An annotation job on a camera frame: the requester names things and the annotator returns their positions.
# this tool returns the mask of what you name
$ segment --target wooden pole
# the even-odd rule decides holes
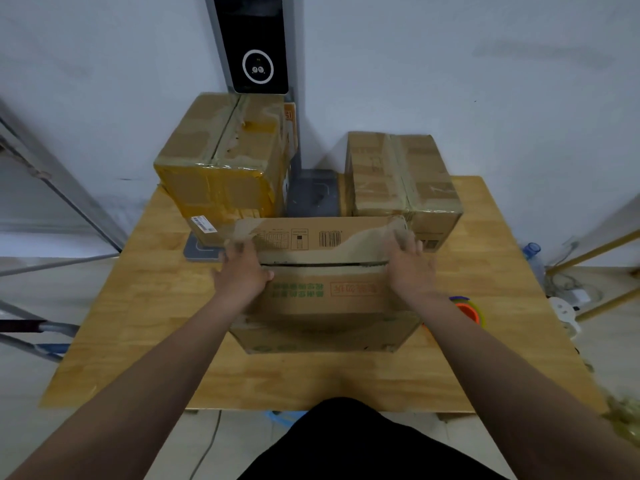
[[[633,231],[627,235],[619,237],[615,241],[608,242],[603,246],[600,246],[599,248],[589,251],[588,253],[585,253],[582,256],[578,256],[577,258],[571,259],[571,261],[567,261],[562,264],[559,264],[558,266],[553,266],[549,268],[547,270],[547,276],[553,276],[554,274],[559,273],[560,271],[563,271],[571,266],[575,266],[576,264],[579,264],[583,261],[587,261],[587,259],[595,258],[596,256],[600,256],[601,254],[604,254],[607,251],[610,251],[615,248],[619,248],[620,246],[628,242],[635,241],[639,237],[640,237],[640,230]]]
[[[613,308],[622,305],[623,303],[628,303],[629,301],[640,298],[640,288],[636,288],[635,290],[631,290],[628,293],[624,293],[617,298],[610,299],[606,303],[603,303],[600,306],[596,306],[587,312],[578,315],[575,320],[577,322],[583,322],[588,320],[589,318],[593,318],[596,315],[600,315],[603,312],[608,312],[609,310],[613,310]]]

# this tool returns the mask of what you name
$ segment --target brown cardboard box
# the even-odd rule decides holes
[[[154,167],[198,240],[215,246],[237,219],[283,214],[287,147],[282,96],[203,93]]]
[[[275,278],[231,334],[247,353],[397,350],[420,319],[387,286],[388,230],[405,235],[404,218],[238,221]]]
[[[462,204],[431,136],[350,132],[347,199],[354,215],[402,214],[428,251],[436,251]]]

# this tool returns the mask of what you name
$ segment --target forearm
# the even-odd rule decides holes
[[[142,479],[233,318],[213,298],[78,409],[10,478]]]
[[[594,412],[446,300],[413,304],[519,478],[636,476],[636,452]]]

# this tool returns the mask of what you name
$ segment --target table top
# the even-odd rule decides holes
[[[438,281],[480,307],[486,329],[597,412],[588,373],[480,177],[453,177],[465,213],[438,252]],[[158,189],[58,367],[43,407],[79,406],[176,330],[214,292],[217,264],[187,262],[189,228]],[[471,412],[420,327],[395,353],[247,355],[227,334],[190,408],[308,410],[354,397],[380,411]]]

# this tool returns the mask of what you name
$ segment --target white ring logo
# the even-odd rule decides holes
[[[249,75],[249,71],[247,71],[246,69],[246,60],[247,60],[247,57],[249,57],[249,55],[252,55],[252,54],[260,54],[267,58],[269,65],[271,66],[271,73],[269,74],[267,79],[256,80]],[[249,52],[247,52],[242,58],[242,70],[244,71],[244,75],[247,76],[247,78],[249,78],[251,82],[255,82],[256,84],[266,84],[273,77],[273,62],[271,62],[271,58],[267,54],[265,54],[263,51],[257,50],[257,49],[249,50]]]

